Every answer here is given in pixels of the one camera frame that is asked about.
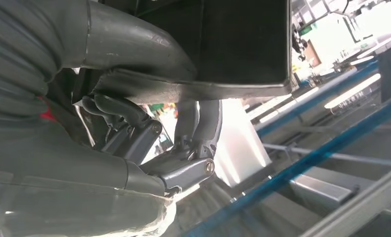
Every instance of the metal rod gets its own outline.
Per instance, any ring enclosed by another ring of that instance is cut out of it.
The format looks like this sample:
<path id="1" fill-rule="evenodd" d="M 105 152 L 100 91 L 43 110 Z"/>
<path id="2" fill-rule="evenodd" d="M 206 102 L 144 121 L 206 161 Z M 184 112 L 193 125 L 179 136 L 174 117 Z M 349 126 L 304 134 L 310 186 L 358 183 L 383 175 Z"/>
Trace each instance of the metal rod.
<path id="1" fill-rule="evenodd" d="M 301 237 L 348 237 L 391 205 L 391 172 L 371 185 Z"/>
<path id="2" fill-rule="evenodd" d="M 271 148 L 274 150 L 280 150 L 280 151 L 288 151 L 288 152 L 294 152 L 299 154 L 308 155 L 313 150 L 305 149 L 305 148 L 299 148 L 299 147 L 287 147 L 287 146 L 280 146 L 280 145 L 274 145 L 274 144 L 262 144 L 266 148 Z M 371 164 L 381 164 L 381 165 L 388 165 L 391 166 L 391 159 L 380 159 L 380 158 L 373 158 L 373 157 L 360 157 L 360 156 L 353 156 L 353 155 L 347 155 L 347 154 L 340 154 L 340 153 L 333 153 L 329 156 L 329 158 L 335 158 L 335 159 L 343 159 L 343 160 L 350 160 L 350 161 L 357 161 L 357 162 L 364 162 L 364 163 L 371 163 Z"/>
<path id="3" fill-rule="evenodd" d="M 349 125 L 344 126 L 283 126 L 281 129 L 295 132 L 307 133 L 341 133 L 345 131 Z M 391 125 L 380 125 L 375 132 L 391 132 Z"/>
<path id="4" fill-rule="evenodd" d="M 316 151 L 311 152 L 303 159 L 297 161 L 290 167 L 284 169 L 275 175 L 271 180 L 261 184 L 256 189 L 250 191 L 246 196 L 240 197 L 231 205 L 224 207 L 215 214 L 207 218 L 204 222 L 197 225 L 185 236 L 206 236 L 207 233 L 224 221 L 239 213 L 244 208 L 250 207 L 260 200 L 266 198 L 271 193 L 286 186 L 292 179 L 296 178 L 310 168 L 325 161 L 332 153 L 335 153 L 360 137 L 369 133 L 371 130 L 391 119 L 391 99 L 380 110 L 364 118 L 355 126 L 350 127 L 344 133 L 335 137 Z"/>
<path id="5" fill-rule="evenodd" d="M 371 62 L 367 67 L 359 72 L 357 72 L 356 69 L 353 69 L 332 79 L 330 82 L 320 87 L 314 94 L 279 113 L 267 122 L 256 125 L 255 129 L 257 130 L 258 136 L 263 137 L 264 135 L 271 133 L 275 129 L 296 118 L 301 113 L 326 100 L 334 93 L 340 92 L 345 87 L 354 85 L 355 83 L 367 78 L 375 70 L 377 70 L 377 68 L 377 64 L 375 62 Z"/>

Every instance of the plastic wrap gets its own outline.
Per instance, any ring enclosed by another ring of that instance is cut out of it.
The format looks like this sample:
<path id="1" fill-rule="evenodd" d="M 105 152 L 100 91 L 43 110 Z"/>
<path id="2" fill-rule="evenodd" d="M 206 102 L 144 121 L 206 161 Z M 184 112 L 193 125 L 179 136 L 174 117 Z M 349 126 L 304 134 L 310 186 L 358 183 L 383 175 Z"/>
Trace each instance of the plastic wrap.
<path id="1" fill-rule="evenodd" d="M 170 198 L 0 172 L 0 237 L 158 237 Z"/>

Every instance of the cable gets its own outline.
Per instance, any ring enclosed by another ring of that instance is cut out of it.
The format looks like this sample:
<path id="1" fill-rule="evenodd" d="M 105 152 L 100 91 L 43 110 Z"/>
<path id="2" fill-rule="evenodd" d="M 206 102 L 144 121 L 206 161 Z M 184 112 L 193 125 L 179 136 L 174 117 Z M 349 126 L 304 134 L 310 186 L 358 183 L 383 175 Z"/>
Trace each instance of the cable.
<path id="1" fill-rule="evenodd" d="M 342 13 L 345 13 L 345 11 L 346 11 L 348 5 L 349 5 L 349 0 L 347 0 L 347 4 L 345 5 L 344 10 L 342 11 Z"/>
<path id="2" fill-rule="evenodd" d="M 105 136 L 105 143 L 108 143 L 109 134 L 111 133 L 111 131 L 112 131 L 112 127 L 109 126 L 108 131 L 106 132 L 106 136 Z"/>

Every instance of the red object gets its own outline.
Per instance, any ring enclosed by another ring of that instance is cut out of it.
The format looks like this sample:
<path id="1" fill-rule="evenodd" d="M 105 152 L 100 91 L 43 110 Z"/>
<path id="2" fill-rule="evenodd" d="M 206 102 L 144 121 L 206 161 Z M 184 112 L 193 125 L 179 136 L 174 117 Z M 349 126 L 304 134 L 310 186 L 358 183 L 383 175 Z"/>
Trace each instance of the red object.
<path id="1" fill-rule="evenodd" d="M 52 115 L 51 110 L 50 110 L 48 105 L 47 105 L 47 112 L 40 114 L 40 117 L 43 118 L 43 119 L 47 119 L 47 120 L 51 120 L 51 121 L 57 122 L 57 120 L 55 119 L 54 115 Z"/>

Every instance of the fluorescent light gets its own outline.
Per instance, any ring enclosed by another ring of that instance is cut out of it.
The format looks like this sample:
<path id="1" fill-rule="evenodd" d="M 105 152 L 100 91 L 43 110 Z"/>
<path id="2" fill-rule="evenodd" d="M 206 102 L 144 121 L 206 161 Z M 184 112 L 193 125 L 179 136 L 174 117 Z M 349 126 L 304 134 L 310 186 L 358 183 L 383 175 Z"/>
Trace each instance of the fluorescent light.
<path id="1" fill-rule="evenodd" d="M 248 113 L 249 119 L 253 120 L 254 118 L 267 112 L 268 110 L 272 109 L 274 106 L 280 104 L 281 102 L 285 101 L 286 99 L 288 99 L 290 97 L 291 97 L 291 94 L 274 97 L 273 99 L 260 105 L 259 107 L 255 108 L 254 110 L 249 111 L 249 113 Z"/>
<path id="2" fill-rule="evenodd" d="M 271 114 L 269 114 L 269 115 L 267 115 L 267 116 L 261 118 L 261 119 L 260 119 L 260 123 L 266 122 L 266 121 L 272 119 L 273 117 L 275 117 L 275 116 L 277 116 L 277 115 L 278 115 L 278 112 L 277 112 L 277 111 L 274 111 L 274 112 L 272 112 Z"/>
<path id="3" fill-rule="evenodd" d="M 306 92 L 305 94 L 301 95 L 300 97 L 294 99 L 293 101 L 290 101 L 289 103 L 287 103 L 286 105 L 284 105 L 281 108 L 277 109 L 276 111 L 272 112 L 271 114 L 261 118 L 260 119 L 260 123 L 264 123 L 264 122 L 272 119 L 273 117 L 277 116 L 279 113 L 281 113 L 281 112 L 287 110 L 288 108 L 290 108 L 291 106 L 295 105 L 297 102 L 300 102 L 300 101 L 304 100 L 305 98 L 311 96 L 312 94 L 317 92 L 318 89 L 319 89 L 319 87 L 315 87 L 312 90 L 310 90 L 310 91 Z"/>
<path id="4" fill-rule="evenodd" d="M 357 58 L 358 58 L 358 59 L 364 58 L 365 56 L 367 56 L 367 55 L 369 55 L 370 53 L 376 51 L 377 49 L 379 49 L 379 48 L 382 47 L 383 45 L 389 43 L 390 41 L 391 41 L 391 37 L 390 37 L 389 39 L 387 39 L 387 40 L 381 42 L 381 43 L 378 43 L 376 46 L 374 46 L 373 48 L 371 48 L 371 49 L 365 51 L 364 53 L 358 55 Z"/>
<path id="5" fill-rule="evenodd" d="M 381 75 L 379 73 L 371 76 L 369 79 L 363 81 L 362 83 L 358 84 L 354 88 L 350 89 L 349 91 L 345 92 L 344 94 L 338 96 L 337 98 L 335 98 L 334 100 L 332 100 L 331 102 L 326 104 L 325 108 L 331 109 L 331 108 L 339 105 L 340 103 L 344 102 L 345 100 L 349 99 L 353 95 L 359 93 L 360 91 L 362 91 L 363 89 L 365 89 L 369 85 L 371 85 L 374 82 L 376 82 L 377 80 L 379 80 L 380 77 L 381 77 Z"/>
<path id="6" fill-rule="evenodd" d="M 200 189 L 200 185 L 196 184 L 196 185 L 190 187 L 189 189 L 183 191 L 182 193 L 175 195 L 174 201 L 178 202 L 178 201 L 182 200 L 183 198 L 185 198 L 186 196 L 190 195 L 191 193 L 197 191 L 198 189 Z"/>
<path id="7" fill-rule="evenodd" d="M 358 59 L 358 60 L 355 60 L 353 62 L 350 62 L 349 64 L 351 64 L 351 66 L 354 66 L 354 65 L 357 65 L 359 63 L 362 63 L 362 62 L 365 62 L 365 61 L 368 61 L 370 59 L 374 58 L 374 56 L 368 56 L 368 57 L 365 57 L 365 58 L 362 58 L 362 59 Z"/>
<path id="8" fill-rule="evenodd" d="M 287 103 L 287 104 L 285 104 L 284 106 L 282 106 L 281 108 L 279 108 L 279 109 L 277 110 L 277 112 L 281 113 L 281 112 L 283 112 L 284 110 L 287 110 L 289 107 L 295 105 L 296 103 L 297 103 L 296 100 L 290 101 L 289 103 Z"/>
<path id="9" fill-rule="evenodd" d="M 360 51 L 361 51 L 360 49 L 356 49 L 356 50 L 354 50 L 352 53 L 348 53 L 348 55 L 347 55 L 345 58 L 342 58 L 342 59 L 339 60 L 338 62 L 341 63 L 341 62 L 343 62 L 343 61 L 349 59 L 350 57 L 352 57 L 352 56 L 358 54 Z"/>
<path id="10" fill-rule="evenodd" d="M 279 113 L 289 109 L 291 106 L 295 105 L 297 102 L 300 102 L 302 100 L 304 100 L 305 98 L 311 96 L 312 94 L 314 94 L 315 92 L 317 92 L 317 90 L 319 89 L 319 87 L 315 87 L 313 88 L 312 90 L 304 93 L 303 95 L 299 96 L 298 98 L 294 99 L 293 101 L 290 101 L 289 103 L 287 103 L 286 105 L 282 106 L 281 108 L 279 108 L 277 111 Z"/>
<path id="11" fill-rule="evenodd" d="M 331 69 L 328 69 L 328 70 L 324 70 L 319 75 L 320 76 L 324 76 L 324 75 L 328 75 L 328 74 L 331 74 L 331 73 L 334 73 L 334 72 L 335 72 L 335 69 L 331 68 Z"/>
<path id="12" fill-rule="evenodd" d="M 313 88 L 312 90 L 310 90 L 310 91 L 304 93 L 303 95 L 299 96 L 299 97 L 296 98 L 295 100 L 296 100 L 297 102 L 300 102 L 300 101 L 304 100 L 305 98 L 311 96 L 311 95 L 314 94 L 315 92 L 317 92 L 318 89 L 319 89 L 319 87 L 315 87 L 315 88 Z"/>

